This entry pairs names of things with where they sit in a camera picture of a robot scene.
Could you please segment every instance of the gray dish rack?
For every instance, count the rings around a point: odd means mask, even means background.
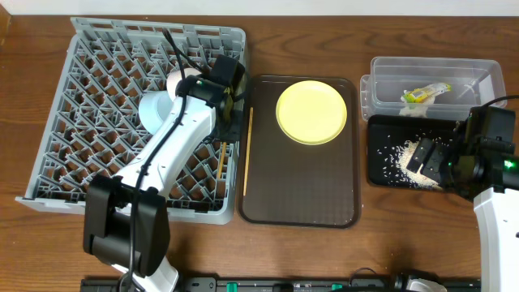
[[[139,120],[139,100],[146,92],[165,90],[166,76],[178,69],[162,29],[200,65],[211,66],[224,54],[248,69],[248,55],[240,28],[75,17],[71,22],[76,35],[27,191],[16,200],[41,212],[84,214],[92,178],[114,176],[151,139]],[[243,101],[235,108],[241,110]],[[220,159],[224,166],[217,178]],[[223,153],[220,143],[200,144],[169,195],[169,220],[230,221],[237,166],[238,143]]]

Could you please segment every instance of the round yellow plate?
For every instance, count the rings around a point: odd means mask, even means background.
[[[333,140],[346,124],[348,111],[337,90],[319,81],[288,87],[276,106],[277,123],[299,143],[317,145]]]

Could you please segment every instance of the wooden table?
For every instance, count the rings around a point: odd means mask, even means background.
[[[519,19],[423,17],[115,16],[243,28],[252,75],[341,77],[358,86],[375,56],[488,58],[519,93]],[[0,49],[0,290],[76,291],[84,277],[116,277],[83,252],[83,217],[38,213],[23,195],[75,34],[68,17],[14,16]],[[509,108],[519,109],[510,101]],[[365,122],[361,149],[366,148]],[[361,156],[366,173],[366,157]],[[478,277],[478,226],[456,195],[373,187],[362,176],[362,217],[351,230],[171,223],[169,262],[220,277],[348,277],[419,268]]]

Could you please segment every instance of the white background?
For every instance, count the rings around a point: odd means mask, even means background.
[[[519,16],[519,0],[0,0],[12,15]]]

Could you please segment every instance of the black plastic tray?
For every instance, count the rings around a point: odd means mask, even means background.
[[[276,120],[279,96],[290,85],[318,80],[344,98],[348,117],[338,137],[321,145],[304,145],[283,133]],[[348,228],[360,218],[358,103],[355,86],[345,79],[259,76],[240,143],[238,211],[252,223]],[[252,131],[243,195],[249,109]]]
[[[400,170],[391,165],[390,159],[386,160],[390,154],[394,156],[393,148],[403,146],[407,140],[418,142],[418,138],[433,140],[440,137],[445,145],[449,145],[452,143],[455,127],[456,122],[454,121],[431,118],[387,115],[370,117],[367,122],[367,176],[369,181],[380,186],[412,187],[408,182],[395,182],[395,174],[401,175]]]

